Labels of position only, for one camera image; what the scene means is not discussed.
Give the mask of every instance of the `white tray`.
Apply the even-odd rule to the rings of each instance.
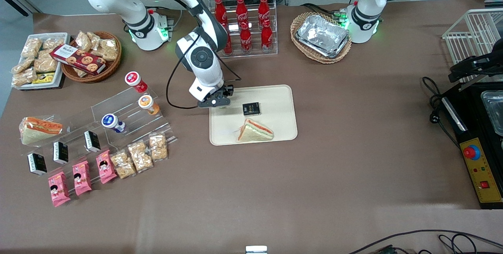
[[[33,34],[29,35],[27,39],[34,39],[34,38],[39,38],[42,39],[43,41],[47,39],[64,39],[65,43],[70,42],[70,35],[68,33],[44,33],[44,34]],[[19,63],[24,61],[25,58],[21,57],[19,59]],[[23,86],[17,87],[12,85],[13,88],[18,89],[18,90],[34,90],[34,89],[50,89],[50,88],[56,88],[59,87],[59,83],[61,82],[61,77],[63,76],[63,71],[61,70],[61,62],[58,62],[56,66],[56,71],[54,72],[54,79],[50,83],[43,83],[43,84],[25,84]]]
[[[297,137],[297,121],[292,89],[288,85],[236,88],[227,107],[210,108],[210,142],[215,146],[262,143],[238,142],[239,128],[244,124],[243,105],[258,102],[261,114],[250,116],[274,132],[268,142],[288,141]]]

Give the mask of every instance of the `red button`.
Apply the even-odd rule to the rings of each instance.
[[[473,149],[472,147],[466,147],[463,150],[463,154],[465,154],[465,157],[467,157],[468,159],[473,159],[477,155],[475,149]]]

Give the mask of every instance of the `blue-capped bottle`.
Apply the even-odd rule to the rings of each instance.
[[[103,116],[101,124],[103,127],[109,128],[117,133],[124,132],[124,130],[126,130],[126,124],[119,121],[119,118],[117,118],[115,114],[106,114]]]

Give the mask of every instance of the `brown tablecloth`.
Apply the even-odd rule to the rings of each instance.
[[[123,61],[98,84],[66,80],[60,90],[12,91],[0,121],[0,249],[221,254],[267,245],[271,254],[345,253],[420,228],[501,240],[503,211],[478,210],[463,159],[429,122],[429,94],[420,86],[428,75],[449,88],[440,35],[473,8],[483,8],[483,0],[389,3],[374,37],[327,66],[304,57],[290,40],[291,21],[307,9],[279,7],[279,54],[228,64],[243,78],[236,86],[292,88],[297,139],[215,147],[206,109],[173,109],[161,101],[179,138],[170,146],[169,161],[59,208],[50,202],[47,181],[30,174],[19,156],[20,119],[75,114],[126,89],[123,78],[130,70],[139,71],[164,99],[177,58],[175,42],[154,52],[137,48],[117,15],[35,15],[36,33],[82,29],[117,35]],[[174,41],[194,26],[184,13]],[[178,70],[170,88],[173,102],[194,105],[188,93],[193,79]],[[390,243],[440,250],[433,234]]]

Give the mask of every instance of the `red glass bottle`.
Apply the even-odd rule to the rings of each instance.
[[[249,55],[252,51],[252,34],[248,29],[248,21],[239,23],[241,28],[241,33],[239,36],[241,37],[241,51],[244,55]]]
[[[230,33],[229,33],[229,28],[228,25],[225,23],[222,23],[223,28],[227,32],[227,44],[225,45],[225,48],[223,49],[223,55],[228,57],[229,55],[232,55],[232,42],[230,40]]]
[[[269,20],[269,4],[267,0],[260,0],[259,5],[259,30],[262,30],[264,21]]]
[[[263,21],[262,28],[262,51],[271,53],[273,49],[273,30],[271,30],[271,21],[269,19]]]
[[[227,10],[222,3],[222,0],[215,0],[215,17],[220,24],[228,24],[227,22]]]
[[[248,29],[248,9],[246,9],[246,5],[244,5],[244,0],[237,0],[236,16],[239,28],[242,30],[243,28],[241,26],[246,24],[246,28]]]

